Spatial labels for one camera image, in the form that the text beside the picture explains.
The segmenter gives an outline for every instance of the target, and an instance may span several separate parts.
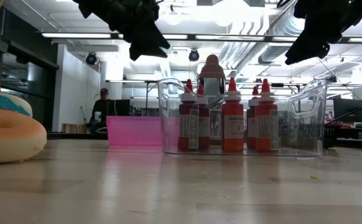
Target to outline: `security camera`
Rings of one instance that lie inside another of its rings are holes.
[[[96,57],[96,52],[90,52],[88,53],[88,56],[86,58],[86,63],[88,65],[96,65],[100,62],[99,58]]]
[[[199,60],[199,53],[197,49],[192,49],[191,52],[189,53],[189,61],[190,62],[196,62],[197,60]]]

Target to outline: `person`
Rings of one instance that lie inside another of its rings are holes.
[[[90,118],[91,133],[95,133],[96,130],[106,127],[106,115],[108,115],[110,111],[109,100],[109,90],[102,88],[100,91],[100,99],[95,101]],[[101,112],[101,121],[95,120],[95,112]]]

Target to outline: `clear plastic bin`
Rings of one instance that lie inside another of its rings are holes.
[[[159,108],[162,125],[162,148],[165,153],[172,154],[226,154],[240,156],[321,156],[323,128],[325,123],[325,106],[328,82],[315,80],[306,85],[294,95],[275,95],[279,115],[279,151],[262,152],[245,149],[243,152],[221,151],[221,138],[211,131],[211,146],[209,149],[179,151],[179,104],[180,94],[184,92],[183,84],[176,79],[159,81]],[[216,112],[223,102],[223,96],[206,96],[209,98],[209,108]],[[242,95],[241,103],[248,109],[248,100],[252,95]],[[211,126],[221,124],[221,121],[211,119]]]

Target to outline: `bottle label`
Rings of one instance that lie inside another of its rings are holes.
[[[190,109],[180,115],[180,137],[188,138],[190,149],[199,148],[199,110]]]
[[[256,137],[268,139],[271,142],[270,150],[279,150],[278,111],[270,110],[269,115],[256,116]]]
[[[244,119],[243,115],[224,116],[224,138],[243,139]]]
[[[256,137],[256,118],[248,118],[248,134],[249,138]]]
[[[210,117],[199,117],[199,137],[210,137]]]

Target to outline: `orange bottle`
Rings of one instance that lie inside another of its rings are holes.
[[[246,117],[248,119],[248,149],[256,148],[256,106],[258,105],[258,89],[255,86],[253,88],[253,98],[249,100],[249,109],[246,111]]]
[[[262,83],[261,97],[256,106],[256,149],[259,151],[279,150],[278,107],[271,97],[268,80]]]
[[[225,103],[221,106],[221,148],[225,152],[243,151],[244,118],[240,94],[236,91],[235,79],[231,78],[228,92],[224,97]]]

